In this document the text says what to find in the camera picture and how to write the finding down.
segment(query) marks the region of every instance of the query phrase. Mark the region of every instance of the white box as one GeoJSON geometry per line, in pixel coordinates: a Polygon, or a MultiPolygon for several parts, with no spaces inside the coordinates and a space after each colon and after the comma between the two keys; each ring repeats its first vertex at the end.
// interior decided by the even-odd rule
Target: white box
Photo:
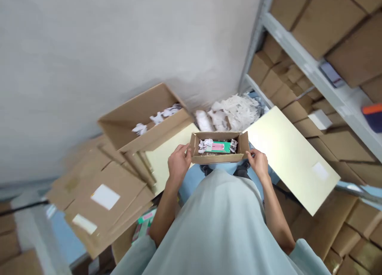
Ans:
{"type": "Polygon", "coordinates": [[[326,130],[333,124],[321,109],[313,111],[308,117],[320,130],[326,130]]]}

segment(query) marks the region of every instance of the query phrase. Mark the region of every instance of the person's right hand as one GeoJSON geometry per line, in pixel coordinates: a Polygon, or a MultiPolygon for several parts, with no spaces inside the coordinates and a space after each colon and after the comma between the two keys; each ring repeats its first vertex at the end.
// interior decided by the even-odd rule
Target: person's right hand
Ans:
{"type": "Polygon", "coordinates": [[[255,171],[257,176],[259,177],[259,180],[261,183],[263,183],[264,180],[269,178],[268,175],[268,159],[266,154],[260,152],[259,150],[252,149],[251,153],[246,152],[248,161],[251,164],[252,169],[255,171]]]}

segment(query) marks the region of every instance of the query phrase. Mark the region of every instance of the light blue shirt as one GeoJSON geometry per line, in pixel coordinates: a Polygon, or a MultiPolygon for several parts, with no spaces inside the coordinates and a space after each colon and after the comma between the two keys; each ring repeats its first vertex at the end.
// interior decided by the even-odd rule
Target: light blue shirt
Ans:
{"type": "Polygon", "coordinates": [[[112,275],[330,274],[305,240],[288,256],[265,224],[256,185],[215,170],[181,209],[158,249],[140,238],[112,275]]]}

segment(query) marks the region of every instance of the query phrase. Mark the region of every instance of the black cable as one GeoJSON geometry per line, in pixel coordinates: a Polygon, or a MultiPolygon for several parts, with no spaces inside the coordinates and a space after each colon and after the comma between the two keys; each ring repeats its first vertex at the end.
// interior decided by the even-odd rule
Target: black cable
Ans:
{"type": "Polygon", "coordinates": [[[8,215],[8,214],[11,214],[11,213],[15,213],[17,211],[20,211],[20,210],[23,210],[23,209],[27,209],[27,208],[31,208],[31,207],[35,207],[35,206],[38,206],[38,205],[48,205],[50,204],[49,200],[45,200],[45,201],[39,201],[39,202],[35,202],[35,203],[31,203],[29,205],[25,205],[25,206],[22,206],[22,207],[18,207],[16,209],[9,209],[7,211],[2,211],[0,212],[0,217],[2,216],[5,216],[5,215],[8,215]]]}

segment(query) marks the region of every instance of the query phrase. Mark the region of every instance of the white wall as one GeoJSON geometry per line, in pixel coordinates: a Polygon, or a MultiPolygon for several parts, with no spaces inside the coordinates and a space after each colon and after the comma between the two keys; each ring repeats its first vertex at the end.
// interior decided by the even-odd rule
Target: white wall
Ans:
{"type": "Polygon", "coordinates": [[[60,175],[100,115],[160,81],[189,108],[235,93],[258,1],[0,0],[0,184],[60,175]]]}

